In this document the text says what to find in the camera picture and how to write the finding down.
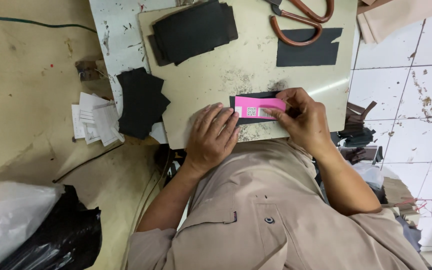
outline right hand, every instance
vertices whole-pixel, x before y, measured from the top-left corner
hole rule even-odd
[[[278,120],[294,143],[303,147],[316,159],[323,158],[328,151],[335,148],[331,141],[323,103],[316,102],[301,87],[285,89],[279,92],[276,98],[286,101],[301,112],[296,118],[292,118],[280,109],[265,109]]]

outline black cable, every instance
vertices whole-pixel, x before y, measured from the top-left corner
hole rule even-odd
[[[7,18],[7,17],[0,17],[0,21],[27,23],[27,24],[33,24],[33,25],[38,25],[38,26],[47,27],[47,28],[70,28],[70,27],[75,27],[75,28],[83,28],[83,29],[89,30],[91,32],[97,33],[96,30],[91,29],[89,27],[86,27],[84,25],[80,25],[80,24],[46,24],[46,23],[37,22],[37,21],[30,21],[30,20],[25,20],[25,19]]]
[[[59,177],[59,178],[57,178],[57,179],[54,179],[54,180],[53,180],[53,183],[57,183],[57,182],[61,181],[64,177],[66,177],[67,175],[69,175],[70,173],[72,173],[75,169],[78,169],[79,167],[81,167],[81,166],[83,166],[83,165],[85,165],[85,164],[87,164],[87,163],[89,163],[89,162],[92,162],[93,160],[95,160],[95,159],[97,159],[97,158],[100,158],[100,157],[102,157],[102,156],[108,154],[108,153],[111,152],[112,150],[115,150],[115,149],[117,149],[118,147],[121,147],[121,146],[123,146],[123,145],[124,145],[124,144],[120,144],[120,145],[118,145],[118,146],[116,146],[116,147],[114,147],[114,148],[111,148],[110,150],[105,151],[104,153],[102,153],[102,154],[99,155],[99,156],[95,156],[95,157],[93,157],[92,159],[86,160],[85,162],[83,162],[83,163],[79,164],[78,166],[76,166],[76,167],[72,168],[71,170],[69,170],[69,172],[63,174],[61,177]]]

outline small pink tag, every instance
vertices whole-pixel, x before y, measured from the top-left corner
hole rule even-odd
[[[286,104],[279,98],[234,97],[234,111],[238,112],[241,118],[276,119],[264,111],[271,108],[285,111]]]

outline plastic bag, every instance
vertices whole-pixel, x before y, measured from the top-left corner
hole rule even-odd
[[[381,189],[385,178],[381,174],[380,168],[362,162],[356,163],[352,167],[368,185],[376,190]]]
[[[72,185],[36,232],[0,263],[0,270],[82,270],[94,264],[102,242],[101,211],[87,210]]]
[[[62,186],[0,181],[0,262],[33,235],[61,193]]]

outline qr code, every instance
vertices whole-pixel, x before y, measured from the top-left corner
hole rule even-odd
[[[256,116],[256,107],[248,107],[246,116]]]

